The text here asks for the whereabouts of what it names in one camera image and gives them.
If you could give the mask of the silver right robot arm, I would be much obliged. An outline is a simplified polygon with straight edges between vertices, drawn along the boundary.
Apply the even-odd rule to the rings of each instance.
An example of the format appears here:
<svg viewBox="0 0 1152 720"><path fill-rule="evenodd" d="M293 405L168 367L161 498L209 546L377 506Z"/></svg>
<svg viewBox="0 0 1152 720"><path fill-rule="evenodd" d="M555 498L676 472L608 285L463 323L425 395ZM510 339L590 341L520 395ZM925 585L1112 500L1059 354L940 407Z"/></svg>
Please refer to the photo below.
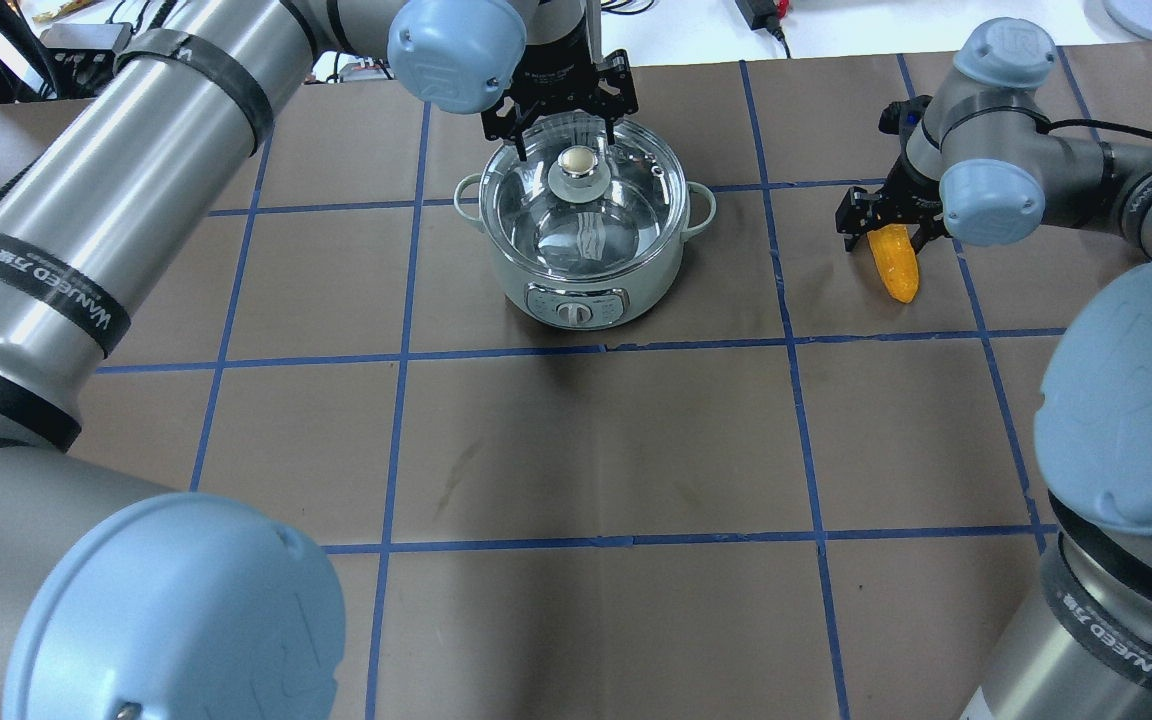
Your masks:
<svg viewBox="0 0 1152 720"><path fill-rule="evenodd" d="M1033 433L1061 333L1143 263L1102 234L937 241L900 310L829 185L723 194L664 306L748 346L616 347L582 561L582 719L955 719L1055 541Z"/></svg>

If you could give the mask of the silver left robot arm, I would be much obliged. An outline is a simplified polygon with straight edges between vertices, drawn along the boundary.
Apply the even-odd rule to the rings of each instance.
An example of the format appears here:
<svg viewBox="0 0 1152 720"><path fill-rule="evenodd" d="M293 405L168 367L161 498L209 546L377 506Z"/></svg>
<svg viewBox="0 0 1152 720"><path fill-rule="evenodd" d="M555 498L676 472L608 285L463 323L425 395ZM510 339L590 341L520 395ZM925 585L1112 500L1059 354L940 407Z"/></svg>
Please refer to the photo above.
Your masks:
<svg viewBox="0 0 1152 720"><path fill-rule="evenodd" d="M602 73L594 1L187 1L0 200L0 719L325 719L338 571L228 497L70 455L84 384L326 51L493 114Z"/></svg>

